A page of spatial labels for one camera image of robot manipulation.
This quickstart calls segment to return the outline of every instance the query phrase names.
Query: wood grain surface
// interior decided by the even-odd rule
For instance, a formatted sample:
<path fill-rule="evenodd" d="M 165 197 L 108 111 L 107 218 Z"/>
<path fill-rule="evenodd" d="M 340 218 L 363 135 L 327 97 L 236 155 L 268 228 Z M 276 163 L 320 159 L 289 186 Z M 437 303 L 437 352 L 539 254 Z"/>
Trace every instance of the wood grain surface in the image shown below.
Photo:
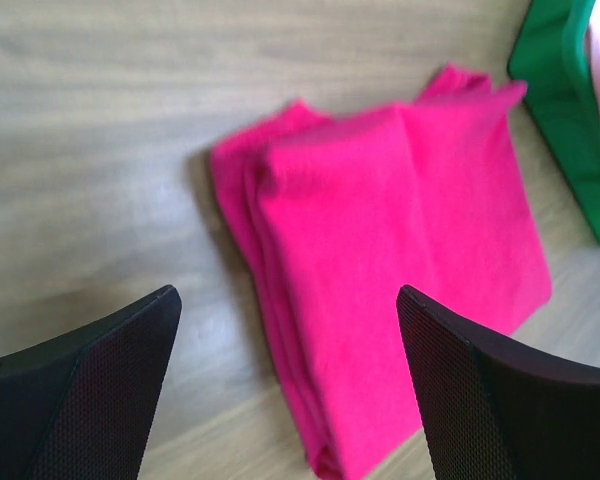
<path fill-rule="evenodd" d="M 297 97 L 410 99 L 448 61 L 504 81 L 519 0 L 0 0 L 0 355 L 172 283 L 184 311 L 141 478 L 310 479 L 206 151 Z M 600 366 L 600 248 L 512 116 L 555 294 L 523 341 Z M 377 479 L 433 478 L 422 435 Z"/>

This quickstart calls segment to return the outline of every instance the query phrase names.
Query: green plastic basket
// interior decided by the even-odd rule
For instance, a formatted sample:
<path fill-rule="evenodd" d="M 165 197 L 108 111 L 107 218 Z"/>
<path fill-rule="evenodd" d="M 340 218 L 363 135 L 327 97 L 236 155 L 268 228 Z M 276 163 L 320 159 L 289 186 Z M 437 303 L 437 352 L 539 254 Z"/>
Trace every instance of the green plastic basket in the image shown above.
<path fill-rule="evenodd" d="M 534 0 L 509 59 L 525 104 L 600 242 L 600 120 L 585 36 L 595 0 Z"/>

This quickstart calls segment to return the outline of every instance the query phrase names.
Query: table surface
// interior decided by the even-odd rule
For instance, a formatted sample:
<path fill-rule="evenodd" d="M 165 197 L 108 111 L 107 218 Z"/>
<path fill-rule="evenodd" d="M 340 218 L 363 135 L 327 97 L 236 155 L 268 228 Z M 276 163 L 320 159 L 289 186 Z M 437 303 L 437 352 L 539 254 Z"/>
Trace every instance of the table surface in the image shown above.
<path fill-rule="evenodd" d="M 519 0 L 0 0 L 0 355 L 171 283 L 184 310 L 141 479 L 309 479 L 207 151 L 297 97 L 410 99 L 444 63 L 506 80 Z M 522 109 L 552 275 L 517 333 L 600 366 L 600 248 Z M 422 435 L 373 478 L 432 479 Z"/>

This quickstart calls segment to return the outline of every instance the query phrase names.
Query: green container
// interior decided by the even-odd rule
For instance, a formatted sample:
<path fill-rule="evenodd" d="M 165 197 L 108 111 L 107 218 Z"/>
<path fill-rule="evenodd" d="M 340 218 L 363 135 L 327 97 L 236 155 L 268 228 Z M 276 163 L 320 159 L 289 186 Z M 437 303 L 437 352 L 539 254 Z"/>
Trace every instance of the green container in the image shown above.
<path fill-rule="evenodd" d="M 600 117 L 585 52 L 595 0 L 533 0 L 509 59 L 525 104 L 600 242 Z"/>

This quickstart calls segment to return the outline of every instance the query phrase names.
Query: black mesh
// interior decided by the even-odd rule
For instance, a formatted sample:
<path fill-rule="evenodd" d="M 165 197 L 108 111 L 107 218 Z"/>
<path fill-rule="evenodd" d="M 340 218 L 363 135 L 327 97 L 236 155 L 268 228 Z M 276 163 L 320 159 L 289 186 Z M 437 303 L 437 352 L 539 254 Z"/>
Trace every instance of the black mesh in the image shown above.
<path fill-rule="evenodd" d="M 398 313 L 438 480 L 600 480 L 600 369 L 540 352 L 411 287 Z"/>
<path fill-rule="evenodd" d="M 515 479 L 470 344 L 398 299 L 402 339 L 438 480 Z"/>
<path fill-rule="evenodd" d="M 165 287 L 0 359 L 0 480 L 136 478 L 180 308 Z"/>

